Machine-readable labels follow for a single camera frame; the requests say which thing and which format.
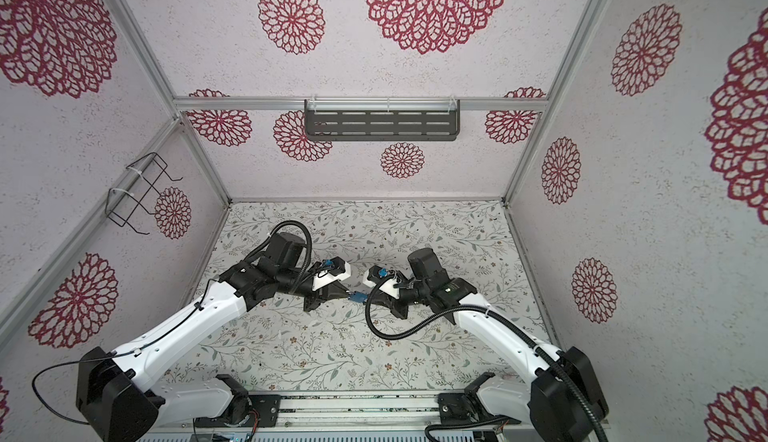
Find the blue padlock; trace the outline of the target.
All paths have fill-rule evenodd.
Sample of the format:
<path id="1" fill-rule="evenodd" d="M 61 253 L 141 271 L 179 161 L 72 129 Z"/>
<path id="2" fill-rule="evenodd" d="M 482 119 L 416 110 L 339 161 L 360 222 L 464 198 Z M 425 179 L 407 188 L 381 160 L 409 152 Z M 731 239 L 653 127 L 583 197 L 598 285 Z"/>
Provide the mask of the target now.
<path id="1" fill-rule="evenodd" d="M 348 300 L 354 303 L 365 304 L 367 302 L 368 295 L 362 292 L 353 292 L 349 295 Z"/>

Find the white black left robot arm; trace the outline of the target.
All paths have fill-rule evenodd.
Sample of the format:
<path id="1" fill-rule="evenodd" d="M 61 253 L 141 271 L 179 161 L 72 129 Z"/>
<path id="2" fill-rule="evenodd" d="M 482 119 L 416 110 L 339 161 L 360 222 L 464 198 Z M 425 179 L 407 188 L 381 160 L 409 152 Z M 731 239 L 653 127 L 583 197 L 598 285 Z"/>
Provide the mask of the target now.
<path id="1" fill-rule="evenodd" d="M 202 296 L 136 339 L 79 362 L 76 407 L 103 441 L 137 441 L 170 423 L 214 419 L 240 426 L 254 414 L 233 376 L 165 384 L 165 372 L 206 337 L 277 294 L 296 295 L 307 311 L 349 294 L 351 265 L 340 257 L 309 261 L 311 244 L 275 233 L 220 274 Z"/>

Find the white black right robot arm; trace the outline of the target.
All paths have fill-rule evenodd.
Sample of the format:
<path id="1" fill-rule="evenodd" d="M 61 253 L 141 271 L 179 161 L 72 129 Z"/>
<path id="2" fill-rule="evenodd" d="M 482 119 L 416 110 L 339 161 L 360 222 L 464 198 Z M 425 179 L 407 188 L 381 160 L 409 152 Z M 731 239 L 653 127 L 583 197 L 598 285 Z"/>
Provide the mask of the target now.
<path id="1" fill-rule="evenodd" d="M 468 430 L 483 426 L 530 425 L 544 441 L 604 441 L 602 426 L 609 408 L 591 361 L 581 350 L 562 350 L 530 334 L 499 312 L 470 282 L 452 277 L 430 248 L 408 257 L 412 274 L 373 267 L 365 282 L 371 292 L 365 303 L 388 307 L 404 319 L 412 305 L 432 314 L 414 327 L 386 334 L 365 316 L 372 333 L 396 341 L 445 319 L 476 337 L 518 376 L 505 380 L 486 372 L 461 393 L 438 397 L 441 421 L 426 427 L 428 440 L 438 430 Z"/>

